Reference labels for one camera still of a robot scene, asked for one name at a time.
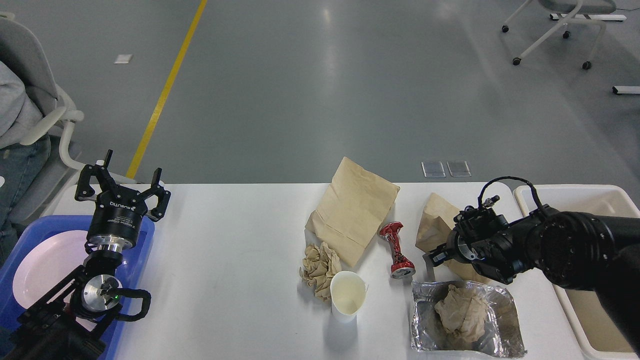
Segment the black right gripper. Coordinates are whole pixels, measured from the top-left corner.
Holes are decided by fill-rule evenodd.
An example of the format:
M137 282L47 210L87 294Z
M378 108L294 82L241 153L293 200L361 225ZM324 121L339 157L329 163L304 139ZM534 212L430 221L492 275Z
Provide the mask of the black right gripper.
M475 271L509 271L507 253L510 242L491 239L505 232L509 222L491 208L467 206L454 218L454 228L445 247L437 247L423 255L428 281L451 281L453 272L446 262L453 260L471 265Z

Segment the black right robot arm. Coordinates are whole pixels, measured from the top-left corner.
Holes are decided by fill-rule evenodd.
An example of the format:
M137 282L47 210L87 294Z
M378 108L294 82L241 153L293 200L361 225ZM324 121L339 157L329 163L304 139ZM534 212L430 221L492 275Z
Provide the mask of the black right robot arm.
M467 205L453 218L446 242L429 251L434 267L449 260L470 264L474 272L509 285L520 273L539 269L552 284L568 290L592 291L615 327L639 353L639 219L557 210L542 203L529 187L535 209L508 222L494 211L499 196L485 197L493 178L481 189L477 205Z

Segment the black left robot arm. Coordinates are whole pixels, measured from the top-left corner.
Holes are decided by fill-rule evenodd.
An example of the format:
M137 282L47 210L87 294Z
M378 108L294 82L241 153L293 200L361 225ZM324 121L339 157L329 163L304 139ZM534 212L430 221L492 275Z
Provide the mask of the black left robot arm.
M7 360L97 360L112 322L147 316L150 292L124 287L116 271L123 252L137 246L143 219L156 223L165 216L171 193L162 185L161 168L144 191L118 184L108 170L112 154L108 150L102 162L85 165L78 176L75 200L95 205L86 259L17 318Z

